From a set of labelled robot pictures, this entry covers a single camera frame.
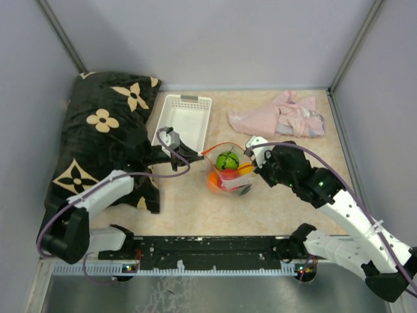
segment white wall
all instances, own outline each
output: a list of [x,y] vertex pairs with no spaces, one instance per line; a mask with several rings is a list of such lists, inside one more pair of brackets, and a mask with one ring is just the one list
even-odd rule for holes
[[336,91],[371,210],[410,246],[417,246],[416,30],[415,0],[385,1]]
[[328,87],[373,1],[48,2],[90,70],[225,89]]
[[11,313],[22,311],[35,273],[43,199],[77,73],[35,1],[2,2],[0,43],[0,312]]

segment black pillow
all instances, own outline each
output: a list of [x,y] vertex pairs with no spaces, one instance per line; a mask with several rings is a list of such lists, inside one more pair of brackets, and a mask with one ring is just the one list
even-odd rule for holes
[[[144,128],[160,86],[156,78],[119,72],[77,77],[64,119],[58,164],[46,194],[47,209],[62,205],[113,170],[127,169],[127,134]],[[138,165],[129,169],[147,170]],[[114,204],[118,203],[160,212],[158,188],[147,177],[136,177],[134,190]]]

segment white plastic basket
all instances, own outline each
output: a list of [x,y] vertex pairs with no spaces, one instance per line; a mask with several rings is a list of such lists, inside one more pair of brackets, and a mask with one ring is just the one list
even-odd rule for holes
[[[204,150],[207,127],[211,111],[211,98],[167,95],[156,130],[173,127],[182,142],[197,152]],[[156,132],[152,145],[158,145]]]

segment green ball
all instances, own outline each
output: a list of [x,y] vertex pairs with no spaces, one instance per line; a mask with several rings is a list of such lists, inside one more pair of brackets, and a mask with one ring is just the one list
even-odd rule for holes
[[216,166],[221,171],[226,168],[237,170],[239,167],[239,157],[231,151],[222,152],[216,159]]

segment pink cloth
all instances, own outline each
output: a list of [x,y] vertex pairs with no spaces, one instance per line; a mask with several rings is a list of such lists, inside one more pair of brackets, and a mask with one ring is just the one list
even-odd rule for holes
[[315,111],[315,97],[291,104],[294,96],[294,91],[285,91],[262,108],[229,112],[229,123],[236,132],[264,138],[273,138],[279,127],[289,127],[296,137],[323,136],[323,118]]

